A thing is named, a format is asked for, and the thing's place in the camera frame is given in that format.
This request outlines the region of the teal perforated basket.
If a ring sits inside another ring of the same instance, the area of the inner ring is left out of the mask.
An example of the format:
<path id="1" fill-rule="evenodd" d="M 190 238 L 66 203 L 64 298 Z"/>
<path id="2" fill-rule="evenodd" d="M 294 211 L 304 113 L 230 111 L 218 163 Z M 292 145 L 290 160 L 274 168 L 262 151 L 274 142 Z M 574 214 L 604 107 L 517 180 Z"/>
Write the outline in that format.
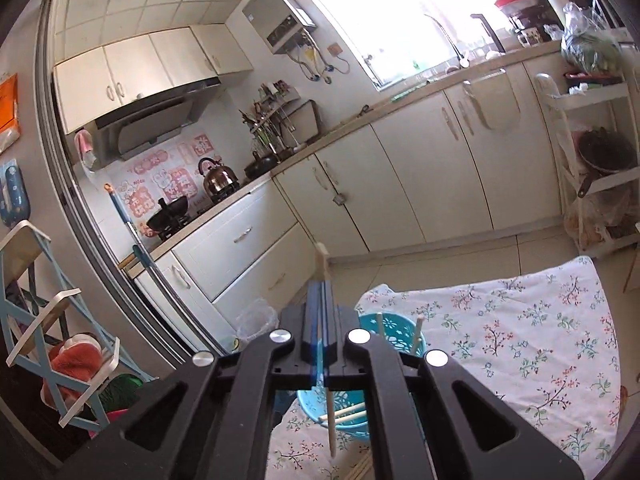
<path id="1" fill-rule="evenodd" d="M 373 438 L 378 446 L 399 436 L 402 424 L 408 425 L 413 439 L 420 438 L 410 392 L 428 350 L 422 336 L 420 354 L 410 353 L 416 322 L 383 314 L 385 340 L 378 334 L 375 313 L 325 308 L 323 337 L 316 345 L 316 384 L 297 393 L 305 414 L 329 432 Z M 366 407 L 357 417 L 335 419 L 334 411 L 360 402 Z"/>

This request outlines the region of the floral tablecloth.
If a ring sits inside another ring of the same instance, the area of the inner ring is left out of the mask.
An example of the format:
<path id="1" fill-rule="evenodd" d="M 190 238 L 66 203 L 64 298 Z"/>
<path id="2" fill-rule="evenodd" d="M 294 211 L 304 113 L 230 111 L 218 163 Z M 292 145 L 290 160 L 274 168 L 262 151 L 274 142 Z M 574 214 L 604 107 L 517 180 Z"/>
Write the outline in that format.
<path id="1" fill-rule="evenodd" d="M 447 352 L 594 478 L 613 455 L 620 417 L 612 272 L 584 257 L 524 272 L 507 247 L 337 270 L 333 291 L 360 313 L 420 322 L 428 348 Z"/>

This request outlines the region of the orange plush toy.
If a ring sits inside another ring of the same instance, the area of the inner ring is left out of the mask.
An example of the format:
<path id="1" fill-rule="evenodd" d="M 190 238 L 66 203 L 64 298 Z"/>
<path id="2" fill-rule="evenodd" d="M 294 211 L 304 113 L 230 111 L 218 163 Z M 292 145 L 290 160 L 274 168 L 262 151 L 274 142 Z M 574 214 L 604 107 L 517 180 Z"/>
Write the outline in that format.
<path id="1" fill-rule="evenodd" d="M 78 333 L 49 350 L 52 370 L 70 376 L 81 382 L 90 382 L 102 366 L 102 347 L 93 334 Z M 74 389 L 58 386 L 66 408 L 70 408 L 80 397 Z M 41 400 L 56 410 L 52 393 L 47 382 L 43 381 L 40 391 Z"/>

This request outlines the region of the white blue shelf rack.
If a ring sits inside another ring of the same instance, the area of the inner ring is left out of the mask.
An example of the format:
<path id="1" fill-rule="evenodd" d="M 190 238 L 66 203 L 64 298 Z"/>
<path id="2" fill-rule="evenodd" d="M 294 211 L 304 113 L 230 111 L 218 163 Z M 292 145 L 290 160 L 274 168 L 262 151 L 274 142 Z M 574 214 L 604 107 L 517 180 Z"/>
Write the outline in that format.
<path id="1" fill-rule="evenodd" d="M 52 370 L 49 350 L 78 333 L 90 333 L 102 347 L 101 368 L 90 382 Z M 130 379 L 150 382 L 122 346 L 89 311 L 81 290 L 56 262 L 51 239 L 27 220 L 1 240 L 1 342 L 7 367 L 19 367 L 47 382 L 58 424 L 85 429 L 93 436 L 115 417 L 115 401 Z M 80 392 L 66 408 L 58 386 Z"/>

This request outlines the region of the black wok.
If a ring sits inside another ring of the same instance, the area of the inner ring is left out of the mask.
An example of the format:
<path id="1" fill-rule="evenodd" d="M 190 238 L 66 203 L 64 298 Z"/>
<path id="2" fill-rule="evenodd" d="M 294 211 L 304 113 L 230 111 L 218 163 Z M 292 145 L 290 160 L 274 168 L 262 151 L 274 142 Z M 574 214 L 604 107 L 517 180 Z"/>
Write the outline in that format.
<path id="1" fill-rule="evenodd" d="M 146 225 L 161 240 L 168 240 L 191 221 L 188 198 L 183 195 L 169 203 L 160 198 L 157 203 L 160 209 L 146 220 Z"/>

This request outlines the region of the copper kettle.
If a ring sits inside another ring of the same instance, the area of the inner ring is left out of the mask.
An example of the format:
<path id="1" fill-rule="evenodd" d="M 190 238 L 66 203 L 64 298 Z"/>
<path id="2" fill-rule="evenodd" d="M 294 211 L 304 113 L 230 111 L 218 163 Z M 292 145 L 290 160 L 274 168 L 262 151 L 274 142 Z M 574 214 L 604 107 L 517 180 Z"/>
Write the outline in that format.
<path id="1" fill-rule="evenodd" d="M 210 157 L 203 157 L 198 161 L 198 173 L 203 177 L 206 195 L 214 204 L 222 202 L 241 187 L 231 168 Z"/>

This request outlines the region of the range hood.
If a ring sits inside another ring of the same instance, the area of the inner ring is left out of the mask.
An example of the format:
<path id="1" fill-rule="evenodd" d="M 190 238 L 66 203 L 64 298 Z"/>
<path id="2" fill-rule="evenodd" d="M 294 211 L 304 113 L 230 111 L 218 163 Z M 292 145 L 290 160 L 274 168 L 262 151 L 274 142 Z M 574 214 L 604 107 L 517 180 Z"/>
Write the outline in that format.
<path id="1" fill-rule="evenodd" d="M 75 132 L 78 159 L 91 171 L 127 160 L 198 122 L 218 92 L 217 77 L 142 96 L 93 119 Z"/>

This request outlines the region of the white trolley shelf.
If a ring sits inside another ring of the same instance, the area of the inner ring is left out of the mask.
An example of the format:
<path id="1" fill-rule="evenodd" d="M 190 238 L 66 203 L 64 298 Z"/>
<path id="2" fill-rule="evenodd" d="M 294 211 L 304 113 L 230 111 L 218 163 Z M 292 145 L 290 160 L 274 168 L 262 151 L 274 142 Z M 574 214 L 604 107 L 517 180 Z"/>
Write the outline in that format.
<path id="1" fill-rule="evenodd" d="M 555 146 L 564 229 L 593 259 L 639 243 L 639 133 L 625 81 L 535 87 Z"/>

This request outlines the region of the green vegetable bag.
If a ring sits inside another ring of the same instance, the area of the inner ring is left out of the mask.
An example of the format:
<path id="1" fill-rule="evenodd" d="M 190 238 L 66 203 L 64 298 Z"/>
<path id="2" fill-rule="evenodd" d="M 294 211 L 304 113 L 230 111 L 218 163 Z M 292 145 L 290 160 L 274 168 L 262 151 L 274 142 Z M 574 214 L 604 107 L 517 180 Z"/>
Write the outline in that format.
<path id="1" fill-rule="evenodd" d="M 605 28 L 602 18 L 574 2 L 567 3 L 563 12 L 561 53 L 564 60 L 591 76 L 620 76 L 620 44 Z"/>

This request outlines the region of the wall water heater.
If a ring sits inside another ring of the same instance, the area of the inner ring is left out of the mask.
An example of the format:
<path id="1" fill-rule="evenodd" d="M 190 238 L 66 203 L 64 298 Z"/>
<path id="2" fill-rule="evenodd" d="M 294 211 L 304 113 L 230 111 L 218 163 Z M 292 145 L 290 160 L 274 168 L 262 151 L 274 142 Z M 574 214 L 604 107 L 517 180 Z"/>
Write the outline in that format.
<path id="1" fill-rule="evenodd" d="M 295 0 L 248 0 L 243 15 L 272 54 L 288 54 L 306 44 L 317 25 Z"/>

